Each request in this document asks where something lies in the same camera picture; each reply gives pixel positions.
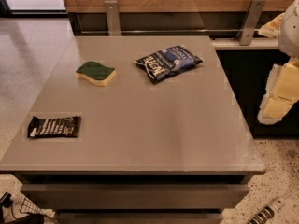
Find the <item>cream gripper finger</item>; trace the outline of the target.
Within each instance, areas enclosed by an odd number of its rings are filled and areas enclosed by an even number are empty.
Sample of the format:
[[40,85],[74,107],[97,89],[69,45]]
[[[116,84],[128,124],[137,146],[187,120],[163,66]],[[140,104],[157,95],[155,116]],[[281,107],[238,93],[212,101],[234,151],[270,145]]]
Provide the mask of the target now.
[[284,13],[277,15],[273,20],[263,25],[259,29],[258,34],[269,38],[277,38],[283,17]]
[[265,90],[257,118],[261,124],[273,125],[299,101],[299,63],[274,64]]

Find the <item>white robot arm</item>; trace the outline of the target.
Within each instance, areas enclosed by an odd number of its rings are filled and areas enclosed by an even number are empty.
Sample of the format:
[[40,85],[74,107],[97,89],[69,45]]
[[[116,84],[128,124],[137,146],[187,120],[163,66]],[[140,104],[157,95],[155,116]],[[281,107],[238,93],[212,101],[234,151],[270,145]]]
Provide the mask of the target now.
[[258,121],[273,125],[282,121],[299,101],[299,0],[294,0],[284,13],[263,25],[258,34],[275,37],[279,50],[290,57],[283,65],[273,65],[260,104]]

